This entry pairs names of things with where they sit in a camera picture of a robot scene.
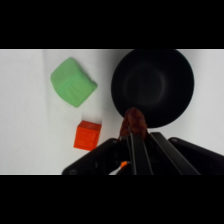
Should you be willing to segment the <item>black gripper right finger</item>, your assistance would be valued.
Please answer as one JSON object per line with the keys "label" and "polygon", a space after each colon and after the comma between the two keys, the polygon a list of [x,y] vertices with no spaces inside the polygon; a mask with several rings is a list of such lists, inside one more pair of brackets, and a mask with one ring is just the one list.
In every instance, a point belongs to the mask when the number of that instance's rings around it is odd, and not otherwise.
{"label": "black gripper right finger", "polygon": [[159,132],[150,134],[150,141],[166,163],[179,175],[199,175],[200,172]]}

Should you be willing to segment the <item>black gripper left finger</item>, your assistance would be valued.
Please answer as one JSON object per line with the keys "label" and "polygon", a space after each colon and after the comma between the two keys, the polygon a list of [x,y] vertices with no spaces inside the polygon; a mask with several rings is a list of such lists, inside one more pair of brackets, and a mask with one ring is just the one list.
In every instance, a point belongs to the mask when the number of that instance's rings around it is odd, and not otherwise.
{"label": "black gripper left finger", "polygon": [[130,157],[134,175],[153,174],[145,142],[138,134],[130,135]]}

